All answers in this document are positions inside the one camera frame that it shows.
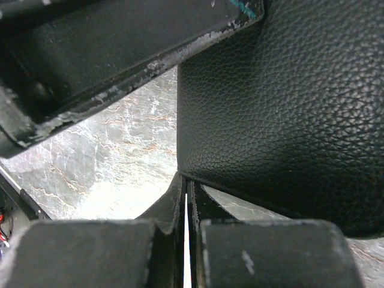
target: marble floor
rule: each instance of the marble floor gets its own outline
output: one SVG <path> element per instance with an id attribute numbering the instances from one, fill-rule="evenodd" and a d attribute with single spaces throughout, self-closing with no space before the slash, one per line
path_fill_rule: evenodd
<path id="1" fill-rule="evenodd" d="M 2 164 L 54 219 L 128 219 L 176 172 L 176 69 Z M 206 187 L 241 219 L 282 218 Z M 367 287 L 384 287 L 384 238 L 350 239 Z"/>

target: black leather cushion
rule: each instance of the black leather cushion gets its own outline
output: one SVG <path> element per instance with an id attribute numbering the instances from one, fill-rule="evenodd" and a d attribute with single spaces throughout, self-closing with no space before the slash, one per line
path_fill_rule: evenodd
<path id="1" fill-rule="evenodd" d="M 269 2 L 179 67 L 185 176 L 349 236 L 384 230 L 384 2 Z"/>

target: floor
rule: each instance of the floor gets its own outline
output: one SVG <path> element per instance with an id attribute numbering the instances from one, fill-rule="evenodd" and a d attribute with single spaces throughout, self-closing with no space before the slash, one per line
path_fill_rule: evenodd
<path id="1" fill-rule="evenodd" d="M 2 163 L 54 219 L 135 218 L 176 171 L 176 81 L 174 69 Z M 206 189 L 239 218 L 282 218 Z M 384 287 L 384 238 L 349 242 L 367 287 Z"/>

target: white mark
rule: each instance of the white mark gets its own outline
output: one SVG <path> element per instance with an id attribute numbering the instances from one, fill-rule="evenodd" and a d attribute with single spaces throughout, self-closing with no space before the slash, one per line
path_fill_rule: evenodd
<path id="1" fill-rule="evenodd" d="M 241 258 L 244 260 L 245 265 L 248 269 L 248 272 L 251 275 L 254 275 L 254 270 L 253 270 L 254 263 L 253 263 L 251 257 L 248 255 L 248 253 L 245 250 L 242 251 Z"/>

